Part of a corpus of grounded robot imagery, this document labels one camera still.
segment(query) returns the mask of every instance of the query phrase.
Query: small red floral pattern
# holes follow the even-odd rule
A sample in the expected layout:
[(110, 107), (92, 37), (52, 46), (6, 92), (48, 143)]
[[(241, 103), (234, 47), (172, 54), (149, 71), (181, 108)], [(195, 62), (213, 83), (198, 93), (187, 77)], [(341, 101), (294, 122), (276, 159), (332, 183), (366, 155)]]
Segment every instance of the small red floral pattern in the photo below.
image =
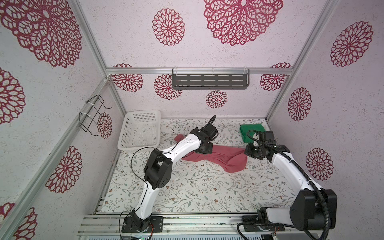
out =
[(0, 16), (20, 46), (38, 60), (66, 68), (80, 57), (79, 25), (66, 0), (2, 0)]
[(153, 87), (157, 95), (168, 100), (178, 98), (183, 92), (183, 90), (172, 88), (172, 76), (169, 74), (158, 76), (153, 83)]
[[(272, 65), (272, 68), (290, 68), (289, 63), (278, 63)], [(260, 78), (260, 86), (268, 91), (279, 89), (287, 75), (285, 74), (263, 74)]]
[(70, 190), (79, 179), (83, 167), (82, 162), (79, 150), (70, 146), (45, 186), (50, 192), (55, 193), (64, 193)]
[(7, 202), (6, 204), (0, 206), (0, 224), (4, 221), (5, 217), (14, 205), (15, 203)]
[(166, 46), (178, 44), (185, 33), (183, 18), (169, 8), (157, 12), (152, 21), (152, 29), (156, 38)]
[[(115, 68), (133, 68), (129, 64), (119, 63)], [(113, 74), (111, 75), (113, 82), (127, 92), (139, 91), (143, 86), (143, 78), (141, 74)]]
[(318, 180), (326, 180), (333, 173), (331, 156), (320, 148), (312, 149), (306, 159), (308, 171)]
[(360, 21), (348, 26), (337, 36), (331, 48), (331, 61), (338, 67), (356, 62), (372, 41), (372, 26)]
[(227, 103), (228, 95), (221, 90), (214, 90), (210, 92), (205, 98), (205, 102), (211, 108), (220, 108)]
[(288, 100), (289, 116), (295, 121), (303, 120), (307, 117), (311, 109), (311, 95), (305, 88), (294, 90)]
[(24, 217), (21, 225), (17, 228), (14, 240), (31, 240), (35, 235), (35, 230), (37, 227), (37, 214), (35, 213), (35, 208), (31, 207), (29, 209), (28, 215)]
[(207, 28), (221, 43), (244, 45), (276, 20), (283, 0), (204, 0)]
[(18, 118), (24, 106), (23, 87), (9, 72), (0, 68), (0, 124)]
[(102, 113), (97, 121), (97, 130), (100, 136), (108, 138), (112, 132), (112, 119), (108, 113)]

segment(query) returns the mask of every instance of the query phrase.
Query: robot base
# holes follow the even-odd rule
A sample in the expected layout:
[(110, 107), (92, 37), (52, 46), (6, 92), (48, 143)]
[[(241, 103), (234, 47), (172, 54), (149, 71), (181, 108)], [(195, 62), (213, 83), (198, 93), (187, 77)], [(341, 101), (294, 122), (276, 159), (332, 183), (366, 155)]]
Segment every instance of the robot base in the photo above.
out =
[[(164, 219), (164, 217), (151, 216), (149, 218), (148, 227), (146, 229), (144, 229), (144, 231), (142, 231), (142, 232), (149, 232), (150, 233), (152, 231), (151, 224), (153, 225), (153, 232), (154, 233), (155, 232), (162, 232), (163, 231), (163, 219)], [(124, 218), (124, 223), (122, 225), (121, 232), (122, 233), (138, 233), (138, 232), (140, 232), (139, 228), (136, 226), (136, 224), (133, 223), (132, 217), (130, 215), (128, 215)]]

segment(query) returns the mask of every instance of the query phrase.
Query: black mounting plate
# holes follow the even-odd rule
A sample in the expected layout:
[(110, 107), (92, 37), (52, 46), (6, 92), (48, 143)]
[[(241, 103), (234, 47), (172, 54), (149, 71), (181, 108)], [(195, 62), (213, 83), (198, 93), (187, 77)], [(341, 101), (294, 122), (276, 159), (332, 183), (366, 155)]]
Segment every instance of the black mounting plate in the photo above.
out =
[[(242, 216), (242, 219), (243, 219), (243, 222), (252, 222), (252, 223), (257, 223), (259, 220), (257, 218), (257, 215), (256, 216)], [(247, 225), (247, 224), (244, 224), (244, 230), (246, 232), (266, 232), (266, 231), (276, 231), (276, 232), (280, 232), (280, 231), (285, 231), (285, 228), (280, 226), (281, 224), (279, 224), (279, 226), (277, 227), (269, 227), (269, 226), (255, 226), (255, 225)]]
[[(163, 219), (164, 217), (161, 216), (152, 216), (149, 218), (149, 224), (148, 227), (144, 232), (151, 232), (152, 227), (150, 224), (153, 225), (153, 232), (162, 232), (163, 231)], [(121, 228), (122, 233), (138, 233), (138, 228), (135, 224), (132, 222), (132, 218), (128, 215), (124, 218), (124, 223)]]

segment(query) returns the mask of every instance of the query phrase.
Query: black wire rack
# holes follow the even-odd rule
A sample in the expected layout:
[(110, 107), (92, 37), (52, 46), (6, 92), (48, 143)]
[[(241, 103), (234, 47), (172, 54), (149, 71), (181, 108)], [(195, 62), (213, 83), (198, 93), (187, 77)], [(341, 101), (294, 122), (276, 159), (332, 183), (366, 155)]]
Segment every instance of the black wire rack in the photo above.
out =
[[(99, 101), (101, 104), (100, 104), (100, 106), (99, 106), (98, 108), (96, 108), (95, 105), (96, 105), (96, 103), (97, 103), (98, 101)], [(95, 115), (94, 115), (93, 117), (89, 114), (90, 111), (92, 110), (92, 108), (91, 108), (87, 113), (80, 112), (80, 113), (79, 113), (79, 127), (80, 127), (83, 131), (85, 131), (85, 132), (89, 132), (92, 136), (98, 136), (98, 135), (93, 134), (93, 133), (90, 131), (89, 127), (91, 126), (91, 124), (92, 124), (93, 122), (97, 125), (97, 123), (95, 122), (94, 119), (95, 119), (95, 117), (97, 116), (97, 114), (101, 115), (100, 112), (99, 112), (99, 110), (100, 110), (100, 108), (101, 108), (102, 106), (103, 106), (105, 109), (111, 109), (112, 107), (107, 108), (107, 107), (104, 105), (104, 99), (103, 99), (100, 95), (95, 95), (95, 96), (91, 97), (91, 98), (90, 98), (88, 101), (86, 101), (85, 103), (89, 103), (90, 105), (92, 105), (92, 108), (96, 110), (96, 113), (95, 113)], [(89, 123), (88, 126), (85, 126), (83, 123), (85, 122), (85, 120), (86, 120), (87, 118), (91, 119), (91, 122)]]

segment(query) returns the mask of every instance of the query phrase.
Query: white arm segment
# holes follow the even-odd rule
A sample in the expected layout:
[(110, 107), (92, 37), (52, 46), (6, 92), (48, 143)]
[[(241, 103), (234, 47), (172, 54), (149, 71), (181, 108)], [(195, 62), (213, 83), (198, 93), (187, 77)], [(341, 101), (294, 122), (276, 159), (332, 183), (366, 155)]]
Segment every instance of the white arm segment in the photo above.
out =
[[(183, 156), (188, 154), (189, 152), (196, 150), (200, 147), (201, 141), (194, 134), (188, 134), (183, 140), (181, 140), (175, 149), (171, 146), (167, 149), (164, 149), (164, 156), (170, 158), (172, 163), (175, 164), (178, 160), (180, 160)], [(152, 214), (153, 204), (155, 203), (155, 199), (157, 194), (159, 193), (160, 188), (152, 189), (152, 185), (147, 181), (148, 184), (144, 184), (144, 189), (141, 194), (140, 201), (138, 205), (135, 207), (136, 214), (141, 219), (146, 219)]]
[[(288, 152), (284, 153), (293, 159), (292, 154)], [(295, 195), (297, 195), (301, 190), (304, 189), (309, 189), (313, 191), (313, 188), (305, 180), (303, 174), (301, 174), (301, 172), (292, 163), (290, 163), (287, 158), (283, 157), (283, 155), (279, 153), (274, 154), (272, 157), (272, 163), (282, 172), (284, 177), (291, 185), (293, 193)], [(321, 188), (321, 186), (317, 182), (312, 182), (318, 189)], [(270, 207), (267, 208), (266, 214), (270, 222), (293, 225), (289, 211), (289, 207)]]

